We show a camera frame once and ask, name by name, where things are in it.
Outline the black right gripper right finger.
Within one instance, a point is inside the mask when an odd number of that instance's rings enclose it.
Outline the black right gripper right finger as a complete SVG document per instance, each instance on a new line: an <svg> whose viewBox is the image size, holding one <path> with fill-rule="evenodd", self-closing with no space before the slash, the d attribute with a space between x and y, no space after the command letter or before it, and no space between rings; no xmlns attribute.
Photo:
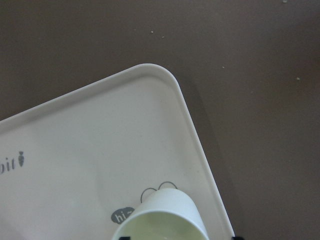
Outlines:
<svg viewBox="0 0 320 240"><path fill-rule="evenodd" d="M243 240L243 237L241 237L241 236L233 236L232 240Z"/></svg>

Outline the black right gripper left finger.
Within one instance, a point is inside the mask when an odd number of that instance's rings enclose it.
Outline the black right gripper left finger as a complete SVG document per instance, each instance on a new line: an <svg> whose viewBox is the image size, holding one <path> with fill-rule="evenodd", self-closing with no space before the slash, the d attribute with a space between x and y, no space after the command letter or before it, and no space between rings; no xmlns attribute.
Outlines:
<svg viewBox="0 0 320 240"><path fill-rule="evenodd" d="M130 236L121 236L119 240L131 240Z"/></svg>

